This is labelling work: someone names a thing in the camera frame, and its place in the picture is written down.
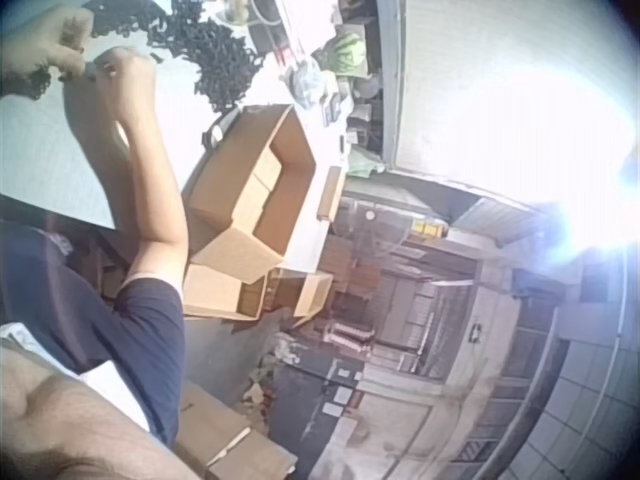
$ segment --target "workbench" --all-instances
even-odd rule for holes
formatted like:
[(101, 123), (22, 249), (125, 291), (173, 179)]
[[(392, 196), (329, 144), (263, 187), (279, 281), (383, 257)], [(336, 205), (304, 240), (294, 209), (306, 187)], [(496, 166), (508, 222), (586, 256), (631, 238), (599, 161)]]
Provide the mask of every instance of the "workbench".
[[(21, 23), (59, 2), (38, 2), (37, 7), (25, 3), (29, 11), (14, 6), (5, 25)], [(234, 31), (243, 35), (246, 30)], [(115, 33), (91, 38), (85, 58), (91, 61), (118, 45), (133, 46), (145, 54), (154, 52), (164, 60), (157, 65), (156, 111), (178, 185), (185, 189), (207, 156), (202, 134), (219, 117), (205, 96), (194, 94), (197, 66), (172, 58), (167, 50), (147, 46), (145, 32), (131, 33), (129, 38)], [(86, 78), (59, 82), (55, 73), (52, 69), (51, 86), (38, 101), (13, 95), (0, 100), (0, 194), (89, 224), (132, 231), (127, 151), (118, 132), (110, 128), (95, 84)], [(268, 56), (243, 104), (292, 103), (280, 76), (275, 57)], [(319, 110), (296, 110), (317, 165), (281, 266), (314, 272), (329, 228), (327, 221), (317, 219), (318, 205), (329, 167), (344, 162), (339, 137), (345, 127), (324, 127)]]

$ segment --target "forearm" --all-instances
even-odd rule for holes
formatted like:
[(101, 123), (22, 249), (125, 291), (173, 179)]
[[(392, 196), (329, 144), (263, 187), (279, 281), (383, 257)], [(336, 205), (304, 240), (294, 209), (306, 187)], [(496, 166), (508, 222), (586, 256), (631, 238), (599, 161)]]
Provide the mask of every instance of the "forearm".
[(187, 249), (188, 233), (180, 190), (155, 115), (125, 128), (141, 240)]

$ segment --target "small black part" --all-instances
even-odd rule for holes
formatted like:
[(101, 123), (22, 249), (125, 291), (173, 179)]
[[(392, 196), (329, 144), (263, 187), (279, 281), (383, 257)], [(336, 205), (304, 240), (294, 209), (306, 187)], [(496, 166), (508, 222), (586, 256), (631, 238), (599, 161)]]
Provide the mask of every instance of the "small black part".
[(164, 58), (162, 58), (162, 57), (161, 57), (161, 56), (159, 56), (159, 55), (156, 55), (156, 54), (155, 54), (155, 53), (153, 53), (153, 52), (151, 52), (149, 55), (150, 55), (150, 56), (151, 56), (151, 58), (153, 58), (153, 59), (154, 59), (158, 64), (160, 64), (160, 63), (164, 62)]

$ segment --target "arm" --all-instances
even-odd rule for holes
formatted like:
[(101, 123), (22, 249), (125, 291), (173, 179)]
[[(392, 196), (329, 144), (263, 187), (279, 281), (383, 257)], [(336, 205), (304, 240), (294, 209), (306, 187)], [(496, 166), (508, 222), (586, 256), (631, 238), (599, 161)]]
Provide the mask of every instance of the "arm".
[(117, 48), (96, 64), (98, 88), (129, 142), (140, 245), (127, 281), (160, 278), (180, 292), (188, 254), (187, 222), (155, 114), (154, 63)]

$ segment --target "concrete floor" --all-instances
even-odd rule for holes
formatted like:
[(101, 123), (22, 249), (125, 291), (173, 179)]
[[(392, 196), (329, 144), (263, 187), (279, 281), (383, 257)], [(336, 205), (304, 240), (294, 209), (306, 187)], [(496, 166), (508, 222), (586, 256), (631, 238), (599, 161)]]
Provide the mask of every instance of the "concrete floor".
[(268, 351), (283, 317), (279, 310), (256, 322), (186, 320), (186, 378), (233, 406), (249, 388), (249, 374)]

